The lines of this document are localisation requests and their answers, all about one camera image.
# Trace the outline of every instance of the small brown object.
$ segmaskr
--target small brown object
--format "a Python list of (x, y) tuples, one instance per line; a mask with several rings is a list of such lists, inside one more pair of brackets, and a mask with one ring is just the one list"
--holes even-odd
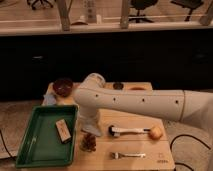
[(71, 140), (71, 135), (64, 119), (55, 123), (62, 143), (67, 143)]
[(95, 135), (91, 134), (91, 133), (87, 133), (84, 135), (80, 148), (83, 151), (88, 151), (88, 152), (92, 152), (92, 151), (96, 151), (96, 137)]
[(130, 90), (146, 90), (146, 89), (143, 87), (132, 87), (130, 88)]
[(149, 137), (153, 140), (158, 140), (162, 137), (163, 131), (158, 126), (153, 126), (149, 131)]
[(113, 83), (113, 88), (115, 90), (122, 90), (124, 88), (124, 84), (121, 82), (114, 82)]
[(73, 82), (70, 78), (60, 78), (53, 83), (53, 90), (62, 97), (67, 97), (72, 92)]

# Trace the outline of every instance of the cabinet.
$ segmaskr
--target cabinet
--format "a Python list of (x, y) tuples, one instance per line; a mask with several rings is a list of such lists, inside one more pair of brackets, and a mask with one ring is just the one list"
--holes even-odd
[(59, 77), (213, 87), (212, 29), (0, 37), (0, 99), (42, 98)]

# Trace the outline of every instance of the floor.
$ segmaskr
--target floor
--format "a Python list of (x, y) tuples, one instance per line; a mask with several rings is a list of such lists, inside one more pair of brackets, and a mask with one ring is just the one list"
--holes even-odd
[[(40, 2), (36, 4), (37, 10), (32, 10), (26, 0), (1, 0), (0, 2), (0, 28), (32, 28), (35, 26), (59, 26), (60, 17), (57, 4), (54, 0), (49, 0), (53, 8), (48, 5), (42, 6)], [(211, 0), (193, 11), (191, 21), (197, 21), (202, 16)], [(97, 14), (102, 18), (103, 23), (119, 22), (121, 15), (122, 0), (97, 0)], [(143, 13), (154, 22), (174, 22), (184, 21), (188, 14), (188, 8), (175, 5), (170, 0), (159, 0), (155, 6), (146, 8)], [(136, 10), (131, 9), (131, 14), (136, 14)], [(83, 0), (73, 0), (69, 17), (71, 23), (79, 20), (84, 15)]]

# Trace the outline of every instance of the gray floor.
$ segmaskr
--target gray floor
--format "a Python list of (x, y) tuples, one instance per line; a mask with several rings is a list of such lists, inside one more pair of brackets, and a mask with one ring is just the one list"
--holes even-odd
[[(36, 4), (37, 10), (32, 10), (26, 0), (3, 0), (0, 2), (0, 28), (31, 28), (34, 26), (56, 26), (60, 24), (60, 17), (56, 2), (49, 0), (54, 6), (43, 7), (40, 2)], [(189, 12), (188, 8), (182, 8), (170, 2), (171, 0), (158, 0), (155, 6), (146, 8), (142, 13), (155, 22), (184, 21)], [(191, 21), (197, 21), (203, 15), (211, 0), (193, 11)], [(97, 14), (102, 16), (103, 23), (118, 22), (121, 16), (122, 0), (98, 0), (96, 1)], [(71, 23), (84, 15), (83, 0), (74, 0), (69, 17)]]
[[(5, 143), (11, 152), (18, 150), (30, 113), (34, 106), (40, 104), (41, 101), (39, 100), (0, 103), (0, 128), (3, 132)], [(165, 120), (163, 123), (169, 142), (177, 135), (190, 134), (200, 138), (209, 145), (211, 144), (209, 135), (200, 129)], [(6, 151), (0, 140), (1, 154), (5, 155)], [(175, 141), (172, 154), (176, 162), (186, 163), (196, 171), (204, 171), (210, 151), (192, 138), (181, 137)], [(11, 159), (0, 159), (0, 170), (4, 169), (16, 170), (14, 162)], [(177, 166), (177, 170), (188, 171), (183, 166)]]

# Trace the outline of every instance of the wooden table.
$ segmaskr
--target wooden table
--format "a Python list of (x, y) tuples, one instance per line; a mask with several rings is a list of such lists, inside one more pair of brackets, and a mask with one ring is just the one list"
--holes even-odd
[[(143, 87), (152, 89), (150, 83), (124, 83), (124, 89)], [(112, 88), (112, 83), (107, 83), (106, 88)], [(52, 83), (49, 84), (47, 93), (54, 92)], [(72, 95), (67, 98), (57, 96), (58, 105), (75, 104)], [(85, 152), (79, 148), (84, 133), (81, 125), (76, 123), (76, 142), (74, 161), (68, 167), (45, 168), (45, 170), (173, 170), (174, 161), (167, 141), (166, 132), (160, 119), (142, 115), (130, 114), (114, 110), (100, 109), (100, 127), (103, 136), (96, 138), (96, 151)], [(160, 140), (154, 141), (147, 134), (122, 135), (114, 138), (109, 135), (108, 127), (115, 125), (124, 128), (150, 128), (159, 126), (163, 130)], [(146, 153), (145, 158), (128, 157), (122, 159), (110, 158), (110, 152)]]

